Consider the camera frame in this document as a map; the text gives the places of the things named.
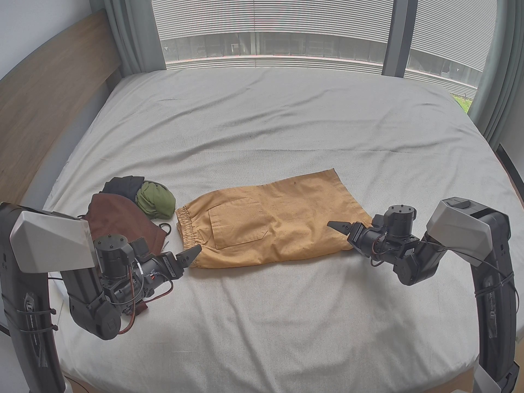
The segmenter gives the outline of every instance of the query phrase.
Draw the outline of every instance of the back pocket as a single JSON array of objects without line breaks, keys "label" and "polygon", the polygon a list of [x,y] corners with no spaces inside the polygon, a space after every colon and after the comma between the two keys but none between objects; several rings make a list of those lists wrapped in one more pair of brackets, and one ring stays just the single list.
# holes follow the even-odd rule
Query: back pocket
[{"label": "back pocket", "polygon": [[209,210],[217,249],[262,239],[267,233],[267,216],[252,198],[224,202]]}]

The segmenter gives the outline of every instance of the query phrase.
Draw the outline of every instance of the folded shorts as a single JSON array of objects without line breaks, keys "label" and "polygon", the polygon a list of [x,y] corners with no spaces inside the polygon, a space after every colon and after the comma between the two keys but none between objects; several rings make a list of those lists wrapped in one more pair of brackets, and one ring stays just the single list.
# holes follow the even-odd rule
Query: folded shorts
[{"label": "folded shorts", "polygon": [[351,249],[328,221],[371,217],[334,169],[206,193],[176,210],[184,249],[202,251],[192,266],[229,268],[299,260]]}]

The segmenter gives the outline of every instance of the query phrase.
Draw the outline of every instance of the white bed sheet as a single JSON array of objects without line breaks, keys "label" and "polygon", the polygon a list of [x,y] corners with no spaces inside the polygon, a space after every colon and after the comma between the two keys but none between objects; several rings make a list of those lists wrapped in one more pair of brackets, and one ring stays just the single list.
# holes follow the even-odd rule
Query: white bed sheet
[{"label": "white bed sheet", "polygon": [[[131,76],[71,154],[45,208],[85,213],[113,176],[162,182],[181,206],[215,189],[332,167],[372,216],[392,204],[417,208],[419,236],[450,196],[507,213],[524,292],[524,211],[507,175],[444,88],[411,80],[263,68]],[[167,250],[181,249],[176,231],[168,240]],[[413,287],[353,252],[190,269],[111,341],[77,327],[51,292],[63,369],[108,392],[421,391],[478,353],[471,272],[451,252]],[[517,320],[521,335],[522,310]]]}]

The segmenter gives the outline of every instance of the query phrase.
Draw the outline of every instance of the bed frame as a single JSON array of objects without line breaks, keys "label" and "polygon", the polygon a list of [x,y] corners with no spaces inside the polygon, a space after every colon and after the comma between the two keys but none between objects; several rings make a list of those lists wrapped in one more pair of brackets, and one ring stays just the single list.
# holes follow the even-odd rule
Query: bed frame
[{"label": "bed frame", "polygon": [[[109,90],[119,82],[120,64],[105,10],[101,10],[44,43],[0,80],[0,202],[21,203],[68,125],[104,82]],[[524,364],[524,342],[517,346],[516,361]],[[89,392],[98,392],[80,383]],[[472,384],[470,369],[426,393],[471,391]],[[521,376],[515,392],[524,391],[522,385]],[[73,389],[84,391],[74,382]]]}]

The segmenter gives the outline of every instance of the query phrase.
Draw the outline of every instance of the grass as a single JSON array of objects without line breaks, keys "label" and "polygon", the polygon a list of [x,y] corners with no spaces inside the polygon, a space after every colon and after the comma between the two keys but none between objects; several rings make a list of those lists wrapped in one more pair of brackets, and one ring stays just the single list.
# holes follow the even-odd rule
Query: grass
[{"label": "grass", "polygon": [[457,96],[457,95],[452,95],[452,96],[455,98],[455,101],[457,101],[458,104],[462,107],[464,112],[467,113],[469,110],[469,107],[471,106],[471,102],[473,102],[473,100],[465,98],[465,97]]}]

